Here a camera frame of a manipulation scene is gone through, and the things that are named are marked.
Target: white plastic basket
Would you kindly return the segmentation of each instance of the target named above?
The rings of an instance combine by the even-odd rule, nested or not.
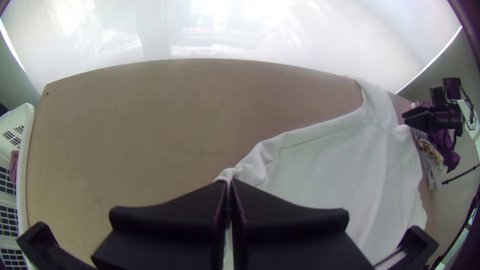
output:
[[[25,103],[0,117],[0,256],[8,270],[35,269],[16,239],[28,229],[25,181],[34,107]],[[18,150],[16,184],[10,182],[10,157]]]

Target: black cable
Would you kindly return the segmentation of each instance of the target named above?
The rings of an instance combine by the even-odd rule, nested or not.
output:
[[[455,176],[455,177],[453,177],[453,178],[451,178],[451,179],[448,179],[448,180],[443,181],[441,184],[442,184],[442,185],[447,185],[448,183],[452,182],[453,180],[455,180],[455,179],[457,179],[457,178],[460,178],[460,177],[468,174],[468,173],[471,172],[471,171],[475,171],[475,169],[476,169],[478,166],[480,166],[480,164],[473,166],[471,169],[466,170],[466,171],[460,173],[459,175],[457,175],[457,176]]]
[[[466,98],[465,102],[470,104],[470,106],[468,106],[470,108],[470,116],[469,116],[470,125],[473,124],[474,122],[475,122],[475,125],[473,126],[473,128],[470,128],[470,126],[467,124],[466,127],[472,131],[477,126],[477,119],[474,120],[474,118],[476,118],[474,113],[474,104],[472,103],[472,100],[470,100],[470,97],[467,95],[467,93],[465,93],[465,90],[461,85],[460,85],[460,90]]]

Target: wooden surface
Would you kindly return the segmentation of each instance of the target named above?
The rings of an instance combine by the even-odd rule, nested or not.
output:
[[[27,216],[91,264],[110,208],[209,184],[256,143],[357,109],[351,79],[273,63],[183,59],[99,69],[46,86],[27,164]]]

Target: purple cloth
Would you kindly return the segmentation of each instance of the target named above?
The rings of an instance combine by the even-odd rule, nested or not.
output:
[[[433,104],[424,101],[423,106],[430,108]],[[460,156],[453,149],[454,142],[452,141],[452,138],[450,138],[449,130],[444,128],[437,132],[429,133],[428,139],[436,146],[436,149],[443,157],[443,165],[448,168],[446,172],[449,173],[455,170],[460,162]]]
[[[11,157],[10,157],[10,182],[16,184],[17,183],[17,163],[19,161],[19,151],[18,150],[13,150],[11,152]]]

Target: white cloth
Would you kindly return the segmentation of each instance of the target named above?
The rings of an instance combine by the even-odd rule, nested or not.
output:
[[[425,228],[427,215],[409,127],[398,125],[386,91],[357,82],[360,108],[262,141],[215,180],[235,178],[300,206],[346,209],[347,234],[374,263],[409,227]]]

